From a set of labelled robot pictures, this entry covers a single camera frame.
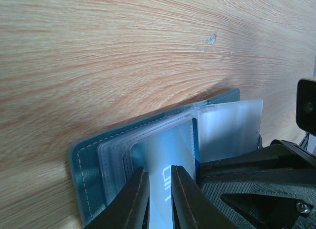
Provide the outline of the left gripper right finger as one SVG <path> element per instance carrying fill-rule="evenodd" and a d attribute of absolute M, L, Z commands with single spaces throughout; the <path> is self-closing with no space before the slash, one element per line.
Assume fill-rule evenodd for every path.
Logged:
<path fill-rule="evenodd" d="M 175 229 L 237 229 L 202 192 L 183 166 L 171 166 L 172 221 Z"/>

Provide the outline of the teal card holder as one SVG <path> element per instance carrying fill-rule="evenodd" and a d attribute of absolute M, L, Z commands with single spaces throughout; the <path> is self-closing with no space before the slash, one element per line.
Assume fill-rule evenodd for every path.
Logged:
<path fill-rule="evenodd" d="M 263 100 L 240 100 L 233 89 L 168 109 L 74 143 L 68 153 L 81 221 L 88 225 L 118 195 L 133 172 L 149 174 L 152 229 L 170 229 L 171 167 L 196 180 L 201 163 L 257 150 Z"/>

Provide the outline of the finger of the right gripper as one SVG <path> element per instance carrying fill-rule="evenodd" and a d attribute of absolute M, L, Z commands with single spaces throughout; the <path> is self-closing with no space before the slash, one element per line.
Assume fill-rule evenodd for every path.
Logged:
<path fill-rule="evenodd" d="M 253 152 L 203 163 L 198 184 L 240 229 L 316 226 L 316 158 L 297 144 L 274 140 Z"/>

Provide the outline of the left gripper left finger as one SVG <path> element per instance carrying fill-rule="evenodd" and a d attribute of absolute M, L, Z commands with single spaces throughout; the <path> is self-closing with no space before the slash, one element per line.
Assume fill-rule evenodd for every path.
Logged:
<path fill-rule="evenodd" d="M 144 167 L 135 170 L 109 206 L 87 229 L 148 229 L 150 222 L 150 180 Z"/>

